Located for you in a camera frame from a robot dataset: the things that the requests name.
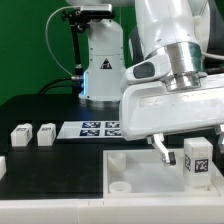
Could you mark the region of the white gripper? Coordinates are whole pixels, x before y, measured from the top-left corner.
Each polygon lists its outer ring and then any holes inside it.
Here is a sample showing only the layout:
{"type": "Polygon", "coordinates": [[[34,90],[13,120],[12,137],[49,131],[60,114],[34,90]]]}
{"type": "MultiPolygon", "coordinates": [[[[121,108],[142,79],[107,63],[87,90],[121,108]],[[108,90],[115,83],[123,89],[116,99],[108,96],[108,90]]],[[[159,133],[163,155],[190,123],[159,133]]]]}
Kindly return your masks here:
{"type": "Polygon", "coordinates": [[[175,153],[163,144],[164,135],[215,128],[218,146],[224,150],[224,74],[201,79],[196,89],[168,92],[160,82],[128,87],[119,108],[120,130],[128,140],[152,136],[162,162],[176,165],[175,153]]]}

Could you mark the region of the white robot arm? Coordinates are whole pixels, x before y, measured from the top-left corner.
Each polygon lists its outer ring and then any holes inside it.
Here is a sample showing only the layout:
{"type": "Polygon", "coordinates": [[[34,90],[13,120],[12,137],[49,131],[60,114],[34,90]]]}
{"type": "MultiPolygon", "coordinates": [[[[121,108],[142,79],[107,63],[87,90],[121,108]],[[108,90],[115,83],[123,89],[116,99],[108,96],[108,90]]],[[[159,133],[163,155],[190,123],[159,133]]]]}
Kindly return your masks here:
{"type": "Polygon", "coordinates": [[[79,100],[118,105],[124,139],[148,140],[172,165],[165,135],[224,125],[224,73],[203,67],[208,0],[66,1],[90,50],[79,100]]]}

